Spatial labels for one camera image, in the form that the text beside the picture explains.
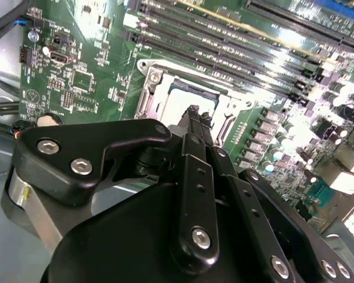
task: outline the mounting hole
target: mounting hole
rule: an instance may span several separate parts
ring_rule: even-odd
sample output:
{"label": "mounting hole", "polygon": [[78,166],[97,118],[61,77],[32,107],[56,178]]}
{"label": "mounting hole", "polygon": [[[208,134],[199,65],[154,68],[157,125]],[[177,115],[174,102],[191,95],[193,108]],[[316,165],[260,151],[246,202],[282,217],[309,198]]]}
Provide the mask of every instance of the mounting hole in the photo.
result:
{"label": "mounting hole", "polygon": [[139,67],[144,70],[145,68],[147,68],[147,63],[145,63],[144,61],[140,62]]}
{"label": "mounting hole", "polygon": [[255,216],[255,217],[260,217],[258,211],[256,209],[252,209],[252,214]]}
{"label": "mounting hole", "polygon": [[251,197],[251,194],[250,194],[247,190],[243,190],[243,193],[244,193],[245,196],[247,196],[248,198]]}
{"label": "mounting hole", "polygon": [[196,188],[201,191],[202,193],[205,193],[206,192],[206,188],[202,185],[196,185]]}
{"label": "mounting hole", "polygon": [[201,175],[206,174],[206,171],[205,171],[204,169],[202,169],[202,168],[198,168],[197,171],[198,171],[198,173],[201,174]]}

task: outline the pcie slot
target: pcie slot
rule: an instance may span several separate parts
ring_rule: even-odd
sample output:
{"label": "pcie slot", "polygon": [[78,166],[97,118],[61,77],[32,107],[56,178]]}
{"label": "pcie slot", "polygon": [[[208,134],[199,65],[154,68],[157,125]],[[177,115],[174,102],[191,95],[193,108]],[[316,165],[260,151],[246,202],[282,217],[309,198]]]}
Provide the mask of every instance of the pcie slot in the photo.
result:
{"label": "pcie slot", "polygon": [[[199,64],[201,67],[204,67],[208,70],[218,71],[221,75],[225,75],[226,77],[231,78],[236,83],[251,85],[258,88],[265,88],[265,83],[258,78],[245,75],[232,68],[217,64],[216,62],[213,62],[212,60],[206,59],[204,57],[198,57],[196,53],[182,50],[166,42],[155,40],[155,38],[146,37],[144,34],[140,35],[137,42],[155,50],[166,51],[171,55],[177,55],[184,61],[189,61],[192,64]],[[179,43],[180,45],[186,44],[185,42],[180,42],[178,40],[174,40],[174,43]],[[276,87],[274,85],[269,85],[267,91],[284,97],[288,97],[290,93],[290,91]]]}
{"label": "pcie slot", "polygon": [[[190,24],[193,24],[193,23],[189,23],[189,22],[181,23],[181,22],[178,22],[178,20],[180,20],[180,19],[170,21],[168,17],[166,17],[166,16],[161,17],[161,16],[159,16],[157,14],[158,13],[155,12],[152,15],[152,19],[156,19],[158,22],[169,24],[170,26],[177,27],[177,28],[181,29],[184,32],[190,33],[192,35],[195,35],[195,36],[198,36],[198,37],[201,37],[201,38],[204,38],[204,39],[207,39],[207,40],[209,40],[211,42],[215,42],[216,44],[221,45],[222,47],[232,48],[234,50],[240,51],[244,55],[246,55],[246,56],[248,56],[250,58],[257,58],[259,60],[265,60],[265,61],[268,61],[270,63],[274,63],[274,61],[276,59],[276,57],[274,55],[270,55],[270,54],[268,54],[266,52],[259,52],[259,51],[255,50],[254,47],[250,48],[249,44],[246,44],[246,43],[243,43],[243,42],[239,42],[239,43],[231,42],[231,43],[228,43],[228,40],[226,40],[224,37],[218,36],[214,32],[206,32],[205,30],[202,29],[202,26],[197,26],[197,27],[195,26],[194,28],[190,28],[190,26],[191,26]],[[151,26],[154,27],[157,24],[155,24],[152,21],[149,21],[148,25],[151,25]],[[300,75],[302,70],[303,70],[302,67],[299,67],[298,65],[294,65],[294,64],[289,63],[289,62],[285,62],[285,65],[283,66],[283,68],[286,71],[290,72],[290,73],[294,73],[295,75]]]}
{"label": "pcie slot", "polygon": [[[173,31],[166,31],[166,30],[162,30],[162,29],[147,29],[148,32],[150,32],[151,34],[155,35],[156,37],[160,37],[160,38],[164,38],[167,39],[169,38],[171,41],[175,41],[175,40],[179,40],[180,42],[182,42],[181,44],[184,47],[189,47],[193,50],[195,50],[195,52],[197,54],[205,54],[207,57],[210,57],[214,60],[214,62],[219,62],[222,61],[222,64],[227,64],[227,65],[233,65],[233,66],[238,66],[238,68],[236,68],[235,70],[238,72],[241,72],[243,74],[244,77],[246,77],[249,80],[252,80],[253,78],[256,78],[258,80],[258,78],[256,77],[257,74],[261,74],[265,77],[268,77],[271,80],[275,80],[277,81],[278,79],[281,79],[279,76],[277,78],[271,78],[269,73],[267,73],[267,71],[262,70],[261,67],[255,67],[249,63],[246,63],[244,61],[240,61],[239,58],[236,58],[235,56],[233,56],[233,54],[230,54],[228,52],[222,51],[222,52],[217,52],[216,50],[214,50],[212,47],[210,47],[208,44],[206,46],[198,44],[196,42],[192,42],[191,40],[189,40],[189,38],[178,34],[176,32]],[[296,82],[296,80],[294,80],[292,83],[287,82],[289,85],[289,89],[291,90],[294,87],[294,83]],[[280,88],[283,89],[282,87],[278,86],[277,84],[272,84],[275,88]]]}
{"label": "pcie slot", "polygon": [[354,38],[304,19],[293,12],[263,0],[248,0],[246,9],[323,44],[328,44],[347,52],[354,52]]}
{"label": "pcie slot", "polygon": [[[277,45],[271,44],[267,41],[260,39],[258,35],[252,35],[251,33],[245,34],[243,32],[235,31],[235,30],[219,23],[217,20],[212,20],[212,19],[207,19],[207,18],[201,17],[201,16],[196,15],[192,12],[189,12],[185,9],[178,8],[178,7],[174,6],[173,4],[171,4],[170,2],[162,1],[162,4],[161,4],[158,2],[149,1],[148,4],[153,4],[153,5],[149,5],[147,7],[147,11],[150,13],[150,15],[154,15],[155,13],[158,13],[162,17],[168,17],[168,18],[172,19],[173,21],[179,21],[184,25],[189,25],[192,28],[199,29],[202,32],[206,32],[210,35],[217,36],[217,33],[219,33],[221,37],[223,37],[225,40],[230,41],[232,43],[242,44],[243,42],[241,42],[240,40],[235,40],[232,37],[228,37],[228,36],[226,36],[226,34],[233,34],[236,37],[244,38],[246,40],[252,41],[252,42],[260,44],[260,45],[265,45],[266,47],[273,49],[275,51],[280,51],[280,52],[287,51],[286,52],[287,55],[289,55],[295,59],[301,60],[301,61],[313,60],[313,58],[310,58],[305,54],[298,54],[293,51],[288,51],[285,48],[281,48]],[[189,18],[194,19],[196,22],[191,22],[185,18],[181,18],[181,17],[185,17],[185,16],[188,16]],[[209,27],[209,26],[215,27],[216,30],[214,31],[213,29],[206,28],[204,25],[206,27]],[[259,52],[262,52],[262,54],[269,56],[269,54],[266,51],[259,50]],[[293,64],[291,62],[286,62],[286,64],[298,66],[297,64]]]}

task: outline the black component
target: black component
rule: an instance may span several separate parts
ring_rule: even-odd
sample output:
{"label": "black component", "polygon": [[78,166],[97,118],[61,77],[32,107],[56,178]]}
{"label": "black component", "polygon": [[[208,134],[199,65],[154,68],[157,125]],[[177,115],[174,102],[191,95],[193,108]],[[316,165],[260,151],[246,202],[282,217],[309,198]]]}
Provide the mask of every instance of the black component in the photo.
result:
{"label": "black component", "polygon": [[49,57],[50,57],[50,59],[52,59],[52,60],[54,60],[56,62],[60,62],[60,63],[63,63],[63,64],[68,63],[68,57],[66,55],[60,54],[60,53],[55,52],[55,51],[51,51],[49,53]]}
{"label": "black component", "polygon": [[139,9],[139,0],[128,0],[127,9],[137,11]]}
{"label": "black component", "polygon": [[[322,260],[337,274],[337,261],[349,271],[350,279],[335,282],[354,282],[350,268],[266,180],[252,170],[235,171],[229,155],[211,144],[197,107],[182,120],[183,138],[155,120],[23,133],[14,151],[15,170],[59,208],[84,203],[99,185],[138,181],[139,173],[149,171],[160,177],[158,184],[70,230],[52,256],[46,282],[329,282]],[[86,132],[94,132],[95,139],[87,139]],[[45,138],[57,142],[60,152],[38,152],[37,143]],[[72,172],[76,157],[90,160],[90,175]],[[285,264],[279,270],[286,278],[275,271],[275,257]]]}
{"label": "black component", "polygon": [[108,17],[105,17],[103,22],[102,22],[102,27],[104,28],[109,28],[111,24],[111,19]]}
{"label": "black component", "polygon": [[336,126],[327,120],[323,120],[321,125],[315,130],[315,134],[322,140],[328,140],[332,133],[336,130]]}
{"label": "black component", "polygon": [[67,45],[70,43],[70,35],[63,32],[56,32],[52,39],[52,43],[55,45]]}
{"label": "black component", "polygon": [[343,56],[338,56],[336,60],[340,63],[343,63],[345,61],[345,59],[346,58],[344,58]]}
{"label": "black component", "polygon": [[311,145],[315,146],[315,145],[318,144],[318,139],[312,138],[309,143],[310,143]]}
{"label": "black component", "polygon": [[35,126],[35,122],[18,120],[12,124],[12,129],[14,131],[23,131],[26,129],[34,128]]}
{"label": "black component", "polygon": [[354,52],[354,38],[300,17],[264,0],[248,0],[246,9],[264,18],[271,19],[286,28],[311,37],[318,42],[347,52]]}
{"label": "black component", "polygon": [[85,12],[85,13],[90,14],[91,11],[92,11],[92,8],[90,8],[90,6],[88,6],[88,5],[84,5],[83,8],[82,8],[82,11]]}
{"label": "black component", "polygon": [[338,107],[338,115],[350,122],[354,122],[354,108],[351,108],[347,105],[342,105]]}
{"label": "black component", "polygon": [[310,218],[312,218],[313,216],[310,214],[308,208],[306,207],[306,205],[302,202],[302,200],[300,200],[299,202],[297,202],[296,204],[296,210],[299,213],[299,215],[305,220],[308,221]]}
{"label": "black component", "polygon": [[22,46],[19,49],[19,62],[25,65],[31,65],[33,62],[33,49]]}
{"label": "black component", "polygon": [[282,161],[284,161],[284,162],[290,162],[290,159],[291,159],[291,158],[292,158],[292,157],[291,157],[290,155],[284,154],[283,157],[282,157]]}
{"label": "black component", "polygon": [[288,98],[291,99],[293,102],[300,104],[301,106],[313,110],[314,106],[316,105],[314,102],[300,96],[297,93],[290,93]]}

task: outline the ram slot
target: ram slot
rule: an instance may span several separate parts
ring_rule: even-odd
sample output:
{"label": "ram slot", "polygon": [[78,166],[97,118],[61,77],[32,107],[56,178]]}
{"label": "ram slot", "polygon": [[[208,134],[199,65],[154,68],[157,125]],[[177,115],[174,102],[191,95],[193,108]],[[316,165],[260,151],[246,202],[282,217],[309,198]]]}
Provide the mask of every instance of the ram slot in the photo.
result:
{"label": "ram slot", "polygon": [[204,58],[211,58],[214,62],[225,65],[225,66],[233,66],[232,69],[234,69],[237,72],[241,72],[241,75],[245,77],[248,80],[261,80],[261,81],[267,81],[269,84],[273,86],[275,89],[283,90],[292,90],[294,85],[293,83],[284,83],[284,86],[280,86],[280,83],[278,79],[279,77],[272,78],[270,77],[269,73],[267,71],[263,71],[261,67],[255,67],[251,66],[250,64],[246,64],[243,61],[239,61],[239,59],[235,58],[233,54],[231,54],[232,58],[229,58],[229,56],[226,54],[224,55],[223,52],[217,52],[216,50],[213,50],[212,47],[210,47],[208,44],[206,46],[204,45],[198,45],[196,42],[191,42],[189,38],[187,38],[184,35],[178,34],[173,31],[167,31],[165,29],[151,29],[148,28],[147,31],[156,37],[159,38],[164,38],[164,39],[169,39],[170,42],[179,40],[179,42],[182,42],[182,45],[184,47],[189,47],[190,49],[194,50],[196,53],[196,56],[203,56]]}
{"label": "ram slot", "polygon": [[250,12],[270,19],[273,22],[277,22],[286,28],[297,31],[323,44],[333,46],[343,51],[354,52],[354,38],[308,19],[304,19],[293,12],[262,0],[248,0],[245,8]]}
{"label": "ram slot", "polygon": [[[199,41],[198,38],[193,38],[193,37],[189,37],[188,35],[179,34],[178,32],[166,30],[164,26],[160,27],[159,25],[152,24],[152,23],[148,23],[147,31],[150,31],[152,33],[156,32],[159,36],[166,35],[170,38],[177,38],[181,41],[184,41],[184,42],[189,43],[193,46],[196,46],[197,48],[201,48],[201,49],[206,50],[208,52],[213,52],[216,56],[220,55],[222,58],[230,60],[231,63],[233,63],[233,64],[235,63],[235,64],[241,66],[241,68],[251,72],[253,75],[258,73],[258,74],[262,74],[262,75],[269,77],[270,73],[272,73],[271,69],[268,69],[268,71],[267,71],[266,67],[264,67],[262,65],[256,65],[251,60],[251,57],[246,58],[246,57],[241,56],[241,54],[233,54],[231,52],[226,51],[222,47],[220,48],[219,46],[223,45],[223,44],[221,44],[220,42],[217,42],[216,40],[214,40],[212,38],[206,38],[205,36],[203,36],[201,38],[201,41]],[[290,88],[293,88],[294,84],[297,81],[296,78],[293,78],[293,77],[290,77],[290,76],[284,75],[284,74],[278,74],[277,79],[282,80],[284,82],[284,84],[288,84]]]}
{"label": "ram slot", "polygon": [[[158,41],[155,40],[154,38],[147,37],[144,35],[141,35],[138,38],[137,42],[139,44],[143,44],[143,46],[145,47],[151,48],[152,50],[167,52],[170,55],[180,57],[182,61],[185,62],[188,61],[190,62],[190,64],[194,64],[194,65],[199,64],[201,67],[206,68],[207,70],[210,70],[212,72],[218,72],[221,75],[225,75],[227,78],[231,79],[236,84],[247,85],[247,86],[252,86],[257,88],[265,88],[264,82],[257,78],[244,76],[242,73],[239,73],[238,71],[235,71],[232,68],[228,68],[223,65],[216,64],[215,62],[212,62],[212,60],[208,60],[206,58],[201,58],[201,57],[199,58],[197,57],[197,54],[193,52],[181,50],[180,48],[174,47],[166,42]],[[288,97],[290,94],[290,91],[276,88],[272,85],[268,86],[267,91],[282,97]]]}
{"label": "ram slot", "polygon": [[[151,18],[152,18],[152,21],[149,21],[148,25],[156,26],[157,24],[153,22],[153,20],[155,19],[159,23],[168,24],[168,25],[170,25],[172,27],[176,27],[188,34],[195,35],[200,38],[204,38],[204,39],[209,40],[211,42],[215,42],[216,44],[221,45],[223,48],[231,48],[233,50],[241,52],[245,56],[247,56],[248,58],[252,59],[251,61],[249,61],[250,63],[253,62],[254,58],[256,58],[258,60],[262,60],[262,61],[268,61],[272,64],[276,60],[276,57],[274,55],[270,55],[266,52],[257,51],[254,47],[251,47],[249,44],[246,44],[243,42],[228,43],[228,40],[226,40],[224,37],[218,36],[215,33],[206,32],[205,30],[202,29],[202,26],[200,26],[200,27],[198,26],[198,28],[196,28],[196,27],[190,28],[189,22],[181,23],[181,22],[177,22],[176,20],[171,21],[165,17],[158,16],[157,13],[152,15]],[[288,78],[288,75],[282,75],[282,77],[284,77],[285,80],[289,83],[291,83],[292,81],[296,81],[296,79],[295,79],[296,76],[301,75],[303,68],[298,65],[294,65],[292,63],[291,64],[288,64],[288,62],[285,62],[285,63],[286,63],[286,65],[283,66],[283,69],[286,70],[287,72],[292,73],[293,79]]]}
{"label": "ram slot", "polygon": [[[238,48],[244,48],[255,55],[261,56],[265,60],[270,60],[270,58],[275,59],[276,56],[270,54],[266,50],[262,50],[260,48],[257,49],[255,48],[255,45],[246,43],[243,40],[253,42],[258,45],[264,45],[267,48],[270,48],[275,51],[283,52],[286,55],[289,55],[292,58],[301,61],[309,60],[309,57],[306,55],[300,55],[293,51],[286,50],[285,48],[280,48],[277,45],[273,45],[269,42],[256,38],[250,34],[245,34],[242,32],[235,31],[216,21],[203,18],[199,15],[188,12],[185,9],[175,7],[174,5],[163,5],[160,3],[154,3],[153,1],[150,1],[148,4],[149,6],[147,6],[147,13],[159,21],[175,22],[176,25],[182,25],[185,26],[186,28],[191,28],[196,31],[203,32],[212,37],[216,37],[218,40],[223,40],[223,41],[225,40],[226,42],[230,42],[231,44],[237,46]],[[193,21],[187,18],[183,18],[183,16],[189,17],[193,19]],[[299,67],[298,64],[294,64],[288,61],[285,61],[285,67],[290,68],[290,71],[303,70],[303,68]]]}

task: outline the green circuit board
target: green circuit board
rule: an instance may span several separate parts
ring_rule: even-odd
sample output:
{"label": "green circuit board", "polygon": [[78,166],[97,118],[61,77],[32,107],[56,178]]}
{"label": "green circuit board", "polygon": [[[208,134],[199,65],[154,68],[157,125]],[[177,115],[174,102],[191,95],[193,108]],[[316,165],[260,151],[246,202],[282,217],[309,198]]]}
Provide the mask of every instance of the green circuit board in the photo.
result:
{"label": "green circuit board", "polygon": [[[272,173],[267,172],[263,164],[265,160],[272,159],[268,150],[270,146],[278,145],[278,135],[286,134],[282,125],[287,121],[298,121],[299,125],[312,131],[319,126],[322,119],[329,119],[348,132],[354,129],[354,121],[335,114],[327,97],[310,97],[314,88],[319,89],[322,94],[335,93],[332,84],[319,84],[314,79],[301,75],[302,70],[313,73],[324,65],[326,70],[338,75],[335,82],[331,83],[351,85],[353,96],[354,51],[344,49],[345,44],[341,47],[326,44],[326,37],[309,36],[310,34],[292,30],[281,22],[257,14],[247,6],[247,2],[35,0],[28,15],[41,23],[25,29],[24,46],[21,49],[24,63],[21,75],[21,118],[37,121],[44,113],[52,113],[60,117],[64,124],[133,119],[145,80],[136,66],[137,61],[150,58],[169,60],[205,75],[230,81],[242,92],[254,95],[255,104],[251,109],[239,113],[223,146],[239,170],[244,168],[239,159],[248,148],[249,139],[252,139],[253,130],[264,110],[279,113],[280,120],[276,123],[278,133],[274,133],[267,142],[264,153],[249,164],[266,177],[292,206],[301,199],[309,199],[315,185],[308,182],[297,162],[294,149],[284,149],[284,154],[290,155],[291,159],[273,162]],[[155,14],[140,11],[138,6],[129,7],[134,3],[143,3],[149,7],[153,3]],[[276,0],[272,4],[301,16],[310,24],[319,24],[332,32],[338,32],[348,37],[349,42],[354,42],[354,21],[351,19],[308,0]],[[160,6],[157,5],[166,5],[170,11],[159,9]],[[134,21],[146,22],[147,27],[134,25],[128,21],[128,17],[124,24],[126,15],[131,15]],[[181,23],[190,21],[192,24],[187,29],[173,19]],[[201,28],[205,25],[213,38],[223,35],[224,29],[236,32],[238,36],[233,40],[244,44],[247,51],[232,50],[227,57],[231,59],[225,63],[214,59],[216,61],[210,68],[213,57],[209,52],[204,53],[204,44],[212,43],[207,43],[207,38],[200,37],[197,32],[193,36],[194,40],[201,41],[199,49],[189,38],[194,27]],[[158,33],[163,35],[165,30],[168,30],[165,37],[156,36]],[[39,35],[38,41],[28,38],[30,31]],[[129,40],[124,36],[124,31],[137,35],[139,40]],[[152,46],[168,45],[169,49],[147,46],[150,41],[145,38],[151,33],[153,37],[150,38],[158,40]],[[209,48],[218,47],[212,44]],[[220,48],[225,52],[229,50],[224,45]],[[178,54],[178,50],[183,50],[185,56]],[[241,58],[244,65],[234,69],[231,62],[236,56]],[[275,75],[274,66],[280,60],[287,62],[286,68],[283,72],[276,70],[278,74]],[[309,87],[297,89],[296,80]],[[264,83],[270,84],[268,90],[262,90]],[[307,113],[299,103],[288,98],[291,91],[315,102],[311,112]],[[346,98],[347,104],[351,103],[352,96]],[[303,137],[293,138],[296,144],[315,155],[312,170],[323,157],[332,156],[337,148],[337,145],[327,140],[310,144]]]}

